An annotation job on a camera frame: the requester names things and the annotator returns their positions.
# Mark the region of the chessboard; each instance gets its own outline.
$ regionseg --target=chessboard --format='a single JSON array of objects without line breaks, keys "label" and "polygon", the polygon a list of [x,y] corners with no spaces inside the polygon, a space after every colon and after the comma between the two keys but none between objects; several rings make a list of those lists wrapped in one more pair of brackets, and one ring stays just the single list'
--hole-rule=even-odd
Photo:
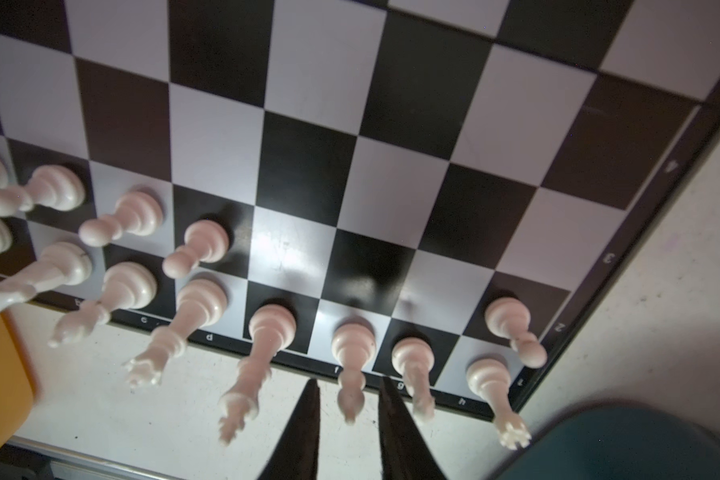
[{"label": "chessboard", "polygon": [[[720,0],[0,0],[0,159],[11,183],[59,164],[86,189],[5,219],[0,280],[79,244],[90,278],[35,299],[75,310],[135,261],[156,298],[112,322],[149,332],[210,278],[230,307],[192,342],[247,355],[276,302],[297,331],[274,363],[333,379],[332,334],[360,315],[369,388],[420,336],[438,406],[490,419],[467,366],[504,358],[521,408],[719,129]],[[157,232],[83,245],[132,190],[161,203]],[[200,219],[230,251],[172,280],[163,258]],[[502,296],[545,367],[488,331]]]}]

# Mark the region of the rook chess piece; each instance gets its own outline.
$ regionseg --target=rook chess piece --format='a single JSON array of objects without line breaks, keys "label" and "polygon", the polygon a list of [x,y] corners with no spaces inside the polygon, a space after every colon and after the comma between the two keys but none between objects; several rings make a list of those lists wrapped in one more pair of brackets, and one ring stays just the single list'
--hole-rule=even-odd
[{"label": "rook chess piece", "polygon": [[144,308],[157,293],[157,280],[149,270],[134,262],[110,267],[104,274],[101,298],[85,300],[76,312],[69,312],[56,323],[48,341],[51,347],[82,340],[96,325],[107,323],[114,310]]},{"label": "rook chess piece", "polygon": [[422,422],[434,417],[434,398],[429,391],[429,372],[434,366],[432,348],[419,338],[400,340],[392,349],[392,366],[402,375],[413,401],[413,415]]},{"label": "rook chess piece", "polygon": [[530,312],[517,299],[499,298],[485,309],[485,322],[491,333],[509,339],[523,365],[537,369],[547,363],[547,351],[539,339],[528,331]]},{"label": "rook chess piece", "polygon": [[146,350],[125,363],[131,388],[160,384],[168,360],[186,351],[186,339],[192,332],[219,321],[226,310],[227,298],[211,280],[196,279],[179,291],[176,304],[173,321],[155,328]]},{"label": "rook chess piece", "polygon": [[344,370],[338,374],[338,409],[348,425],[353,425],[365,405],[365,374],[362,368],[376,354],[373,332],[360,323],[346,323],[333,334],[331,351]]},{"label": "rook chess piece", "polygon": [[35,205],[66,212],[84,200],[83,182],[71,170],[60,165],[42,165],[32,172],[25,186],[0,188],[0,216],[28,212]]},{"label": "rook chess piece", "polygon": [[144,192],[128,192],[117,200],[115,213],[86,220],[78,234],[84,244],[104,246],[123,233],[147,236],[163,224],[163,209],[153,197]]},{"label": "rook chess piece", "polygon": [[211,220],[197,221],[186,228],[184,245],[164,259],[163,272],[169,278],[182,278],[200,262],[218,262],[229,249],[230,238],[221,225]]},{"label": "rook chess piece", "polygon": [[31,300],[39,292],[83,283],[92,269],[90,258],[77,245],[67,242],[48,245],[36,262],[0,282],[0,312]]},{"label": "rook chess piece", "polygon": [[494,427],[498,431],[499,442],[509,450],[517,450],[516,443],[523,448],[530,445],[530,433],[523,419],[509,405],[507,394],[510,382],[509,371],[499,360],[477,360],[467,369],[469,389],[488,402],[494,411]]},{"label": "rook chess piece", "polygon": [[296,319],[284,306],[264,305],[251,317],[248,332],[253,339],[251,354],[237,364],[235,385],[219,400],[224,415],[219,420],[219,441],[223,445],[229,445],[246,426],[246,418],[254,419],[259,414],[259,390],[272,374],[269,363],[293,341]]}]

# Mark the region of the chessboard square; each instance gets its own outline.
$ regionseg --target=chessboard square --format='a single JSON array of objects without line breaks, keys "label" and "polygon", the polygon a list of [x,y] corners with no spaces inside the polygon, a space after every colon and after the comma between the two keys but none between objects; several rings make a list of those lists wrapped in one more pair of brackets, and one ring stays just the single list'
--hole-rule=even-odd
[{"label": "chessboard square", "polygon": [[39,166],[60,165],[77,175],[85,188],[85,200],[82,205],[73,210],[62,212],[38,205],[26,213],[27,220],[77,233],[77,229],[80,228],[83,222],[90,218],[96,218],[94,186],[90,178],[88,160],[36,147],[19,140],[9,140],[8,144],[10,146],[10,157],[13,159],[13,166],[16,171],[16,181],[20,185],[25,185]]},{"label": "chessboard square", "polygon": [[496,268],[535,190],[451,164],[419,249]]},{"label": "chessboard square", "polygon": [[390,0],[389,6],[494,37],[508,3],[509,0]]},{"label": "chessboard square", "polygon": [[29,236],[26,220],[12,216],[1,220],[8,226],[13,243],[8,250],[0,254],[0,274],[15,275],[36,260],[32,238]]},{"label": "chessboard square", "polygon": [[0,0],[0,34],[71,53],[64,0]]},{"label": "chessboard square", "polygon": [[467,385],[467,369],[473,362],[486,358],[499,360],[505,364],[512,380],[523,369],[518,354],[509,347],[461,336],[456,342],[451,356],[445,363],[445,368],[443,368],[438,382],[434,384],[434,388],[441,392],[451,393],[451,395],[473,398],[484,402],[480,396],[473,394],[469,389],[469,385]]},{"label": "chessboard square", "polygon": [[384,16],[354,2],[277,2],[266,109],[357,134]]},{"label": "chessboard square", "polygon": [[90,159],[170,181],[168,84],[77,59]]},{"label": "chessboard square", "polygon": [[88,158],[72,56],[0,35],[0,120],[6,137]]},{"label": "chessboard square", "polygon": [[398,373],[392,364],[392,350],[400,340],[409,337],[422,339],[432,348],[434,365],[429,371],[429,384],[434,385],[438,381],[459,335],[393,318],[384,335],[384,340],[379,344],[373,370],[387,376],[402,378],[402,374]]},{"label": "chessboard square", "polygon": [[498,38],[523,50],[597,68],[633,0],[512,0]]},{"label": "chessboard square", "polygon": [[540,336],[554,319],[568,293],[568,290],[556,286],[496,272],[490,279],[490,284],[480,298],[477,308],[472,312],[464,334],[486,342],[509,346],[509,340],[496,336],[488,330],[488,325],[485,323],[485,309],[494,300],[511,297],[518,299],[528,308],[530,312],[528,331]]},{"label": "chessboard square", "polygon": [[336,226],[355,137],[266,112],[256,205]]},{"label": "chessboard square", "polygon": [[168,82],[165,0],[66,0],[76,57]]},{"label": "chessboard square", "polygon": [[416,248],[448,162],[359,137],[338,227]]},{"label": "chessboard square", "polygon": [[448,160],[489,50],[486,39],[389,12],[360,134]]},{"label": "chessboard square", "polygon": [[152,302],[140,312],[151,313],[166,319],[173,319],[176,314],[176,285],[172,278],[163,273],[163,257],[145,254],[120,245],[109,244],[103,249],[104,263],[110,268],[120,262],[136,262],[149,270],[157,280],[157,294]]},{"label": "chessboard square", "polygon": [[171,81],[263,107],[273,4],[169,0]]},{"label": "chessboard square", "polygon": [[336,228],[256,207],[248,278],[320,297]]},{"label": "chessboard square", "polygon": [[173,218],[176,246],[184,244],[187,227],[198,220],[218,223],[230,238],[230,250],[218,262],[202,262],[201,265],[224,274],[247,278],[253,206],[173,185]]},{"label": "chessboard square", "polygon": [[173,187],[171,184],[94,161],[89,162],[89,166],[94,184],[96,213],[99,216],[112,215],[120,197],[127,192],[137,190],[152,195],[163,209],[163,224],[157,228],[154,234],[147,236],[123,234],[112,243],[160,256],[172,254],[175,246],[173,243]]},{"label": "chessboard square", "polygon": [[540,184],[595,77],[494,45],[451,162]]},{"label": "chessboard square", "polygon": [[176,294],[191,280],[205,279],[217,284],[226,294],[226,310],[218,322],[206,325],[202,329],[206,332],[217,333],[233,339],[243,339],[242,325],[246,317],[246,297],[248,295],[248,282],[238,276],[222,274],[198,266],[192,273],[176,280]]},{"label": "chessboard square", "polygon": [[104,254],[101,248],[88,246],[80,240],[77,234],[53,226],[28,221],[27,228],[32,238],[32,247],[36,258],[40,258],[40,253],[46,246],[57,242],[75,244],[85,250],[88,258],[90,258],[93,269],[85,282],[79,285],[61,285],[54,288],[54,291],[66,293],[83,300],[97,300],[101,297],[101,290],[104,287],[104,272],[106,271]]},{"label": "chessboard square", "polygon": [[704,100],[720,78],[720,0],[635,2],[602,69]]},{"label": "chessboard square", "polygon": [[461,334],[494,272],[417,250],[392,316]]},{"label": "chessboard square", "polygon": [[264,110],[177,84],[169,91],[173,183],[253,205]]},{"label": "chessboard square", "polygon": [[321,298],[390,316],[414,250],[336,230]]},{"label": "chessboard square", "polygon": [[627,208],[693,107],[673,94],[600,75],[541,186]]},{"label": "chessboard square", "polygon": [[261,283],[248,282],[248,297],[246,299],[246,321],[242,328],[242,336],[250,340],[248,324],[256,311],[264,305],[275,303],[284,306],[296,318],[296,336],[286,350],[307,353],[309,339],[312,338],[312,328],[315,325],[319,300],[300,293],[288,292],[273,286]]},{"label": "chessboard square", "polygon": [[320,300],[315,318],[315,326],[312,329],[312,338],[309,342],[309,351],[307,351],[306,354],[310,358],[338,365],[338,360],[336,360],[331,351],[333,334],[340,326],[346,323],[361,323],[373,330],[373,335],[376,339],[376,351],[373,357],[368,360],[362,368],[364,372],[372,372],[374,363],[376,362],[376,355],[378,355],[378,346],[380,346],[384,340],[384,334],[387,331],[390,320],[388,316],[329,302],[327,300]]},{"label": "chessboard square", "polygon": [[576,290],[625,215],[539,188],[496,270]]}]

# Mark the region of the pawn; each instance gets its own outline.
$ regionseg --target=pawn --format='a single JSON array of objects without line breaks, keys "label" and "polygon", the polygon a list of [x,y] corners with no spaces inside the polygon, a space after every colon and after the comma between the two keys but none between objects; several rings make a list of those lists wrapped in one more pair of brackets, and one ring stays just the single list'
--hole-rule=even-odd
[{"label": "pawn", "polygon": [[467,369],[469,389],[485,400],[494,411],[494,427],[499,434],[499,442],[509,450],[517,450],[530,445],[528,427],[509,405],[509,370],[502,362],[494,359],[482,359],[472,363]]},{"label": "pawn", "polygon": [[413,400],[413,415],[421,422],[434,417],[434,398],[429,392],[429,372],[434,354],[428,343],[410,337],[400,340],[392,349],[392,366],[402,375],[405,389]]},{"label": "pawn", "polygon": [[509,339],[523,365],[537,369],[547,363],[547,351],[538,337],[528,331],[530,312],[519,300],[509,297],[494,300],[485,309],[485,322],[491,333]]},{"label": "pawn", "polygon": [[342,325],[333,334],[331,351],[344,370],[338,374],[338,409],[344,414],[347,425],[354,425],[365,405],[365,374],[362,368],[376,354],[373,331],[360,323]]},{"label": "pawn", "polygon": [[218,322],[226,310],[226,294],[210,280],[197,279],[184,285],[176,296],[178,310],[168,326],[152,331],[152,340],[144,352],[125,362],[131,388],[159,385],[168,360],[182,356],[186,339],[204,326]]},{"label": "pawn", "polygon": [[224,415],[219,420],[219,441],[225,446],[246,426],[246,418],[259,415],[259,390],[272,375],[269,363],[293,342],[296,319],[284,306],[264,305],[251,317],[248,332],[253,339],[251,354],[237,364],[235,385],[219,399]]},{"label": "pawn", "polygon": [[163,209],[144,192],[128,192],[117,200],[114,215],[86,220],[77,233],[84,244],[104,246],[123,233],[147,236],[163,224]]},{"label": "pawn", "polygon": [[77,312],[62,316],[48,346],[56,348],[78,342],[90,335],[96,325],[109,322],[114,310],[144,308],[156,293],[157,280],[149,270],[134,262],[116,264],[104,274],[101,298],[85,300]]},{"label": "pawn", "polygon": [[218,262],[230,249],[230,238],[223,228],[211,220],[200,220],[184,232],[184,245],[163,261],[163,272],[169,278],[182,278],[200,262]]},{"label": "pawn", "polygon": [[67,242],[48,245],[36,262],[0,282],[0,312],[31,300],[39,292],[83,283],[92,270],[90,258],[77,245]]},{"label": "pawn", "polygon": [[43,165],[32,172],[25,186],[0,188],[0,216],[29,212],[36,205],[66,212],[84,200],[85,188],[77,175],[60,165]]}]

